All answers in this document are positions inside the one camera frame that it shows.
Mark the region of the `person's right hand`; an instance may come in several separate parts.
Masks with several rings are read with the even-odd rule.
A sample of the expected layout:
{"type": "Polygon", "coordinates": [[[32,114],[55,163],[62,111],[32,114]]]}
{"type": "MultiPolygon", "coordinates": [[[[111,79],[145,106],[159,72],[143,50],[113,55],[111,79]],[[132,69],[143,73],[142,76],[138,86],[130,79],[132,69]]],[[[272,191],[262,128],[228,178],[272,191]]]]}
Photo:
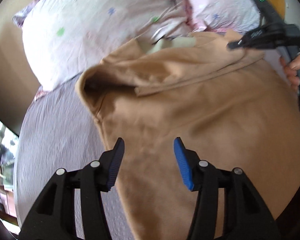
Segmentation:
{"type": "Polygon", "coordinates": [[[300,78],[297,77],[297,71],[300,70],[300,55],[298,55],[290,63],[286,63],[283,57],[280,57],[280,64],[283,67],[283,71],[290,83],[292,90],[297,92],[300,86],[300,78]]]}

